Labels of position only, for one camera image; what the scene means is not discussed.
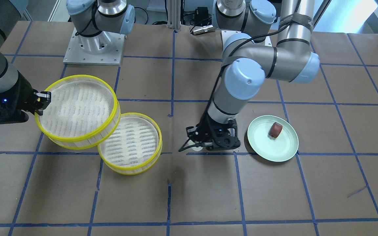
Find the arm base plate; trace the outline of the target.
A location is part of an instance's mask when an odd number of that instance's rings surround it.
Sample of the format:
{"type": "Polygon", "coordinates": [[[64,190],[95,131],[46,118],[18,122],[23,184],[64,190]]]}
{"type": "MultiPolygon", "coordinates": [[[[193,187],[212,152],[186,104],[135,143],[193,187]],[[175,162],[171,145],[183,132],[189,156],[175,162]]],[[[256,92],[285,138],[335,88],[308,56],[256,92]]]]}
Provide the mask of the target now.
{"type": "Polygon", "coordinates": [[[72,37],[65,52],[63,63],[68,65],[120,66],[126,35],[103,31],[95,37],[72,37]]]}
{"type": "MultiPolygon", "coordinates": [[[[241,39],[244,39],[244,40],[249,39],[251,38],[251,36],[249,36],[246,33],[242,33],[240,31],[222,30],[221,38],[222,38],[222,50],[224,51],[227,48],[227,46],[230,45],[231,43],[237,40],[241,40],[241,39]]],[[[262,42],[254,42],[254,43],[258,45],[268,46],[268,47],[272,46],[270,36],[267,36],[265,40],[262,42]]]]}

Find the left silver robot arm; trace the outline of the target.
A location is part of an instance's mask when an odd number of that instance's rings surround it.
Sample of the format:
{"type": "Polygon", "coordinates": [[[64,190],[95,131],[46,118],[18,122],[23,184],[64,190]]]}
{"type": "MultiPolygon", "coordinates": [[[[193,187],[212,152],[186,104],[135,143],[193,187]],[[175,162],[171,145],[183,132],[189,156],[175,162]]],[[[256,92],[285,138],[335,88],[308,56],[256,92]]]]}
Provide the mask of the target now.
{"type": "Polygon", "coordinates": [[[236,117],[265,79],[308,83],[317,75],[319,56],[310,51],[314,29],[313,0],[283,0],[277,16],[267,0],[216,0],[213,26],[236,31],[222,46],[222,65],[210,99],[194,127],[187,127],[189,148],[232,150],[240,146],[236,117]]]}

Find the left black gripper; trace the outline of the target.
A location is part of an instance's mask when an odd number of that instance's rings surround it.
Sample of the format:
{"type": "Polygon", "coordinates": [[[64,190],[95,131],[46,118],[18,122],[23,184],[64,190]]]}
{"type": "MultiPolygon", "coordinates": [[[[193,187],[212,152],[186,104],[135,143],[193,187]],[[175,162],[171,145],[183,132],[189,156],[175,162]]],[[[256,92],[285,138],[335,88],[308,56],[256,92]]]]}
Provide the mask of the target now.
{"type": "Polygon", "coordinates": [[[195,127],[186,127],[188,140],[178,151],[193,150],[192,147],[204,147],[208,151],[237,149],[241,145],[237,130],[235,119],[222,124],[205,117],[195,127]]]}

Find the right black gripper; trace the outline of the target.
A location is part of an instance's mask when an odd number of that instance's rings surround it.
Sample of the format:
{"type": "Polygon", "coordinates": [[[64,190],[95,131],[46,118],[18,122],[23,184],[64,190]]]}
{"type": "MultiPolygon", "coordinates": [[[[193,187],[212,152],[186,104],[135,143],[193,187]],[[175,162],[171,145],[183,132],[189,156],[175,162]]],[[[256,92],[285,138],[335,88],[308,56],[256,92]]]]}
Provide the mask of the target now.
{"type": "Polygon", "coordinates": [[[19,74],[12,88],[0,93],[0,124],[27,122],[27,112],[42,116],[51,100],[50,91],[38,92],[22,74],[19,74]]]}

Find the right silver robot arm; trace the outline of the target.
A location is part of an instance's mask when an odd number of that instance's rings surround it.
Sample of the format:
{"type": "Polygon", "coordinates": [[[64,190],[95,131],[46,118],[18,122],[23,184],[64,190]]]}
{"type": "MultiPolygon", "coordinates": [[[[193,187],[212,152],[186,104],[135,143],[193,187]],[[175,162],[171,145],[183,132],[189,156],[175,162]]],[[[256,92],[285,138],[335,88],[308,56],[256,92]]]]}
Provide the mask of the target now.
{"type": "MultiPolygon", "coordinates": [[[[27,0],[0,0],[0,48],[21,19],[27,0]]],[[[24,123],[28,113],[43,115],[51,93],[38,92],[0,52],[0,124],[24,123]]]]}

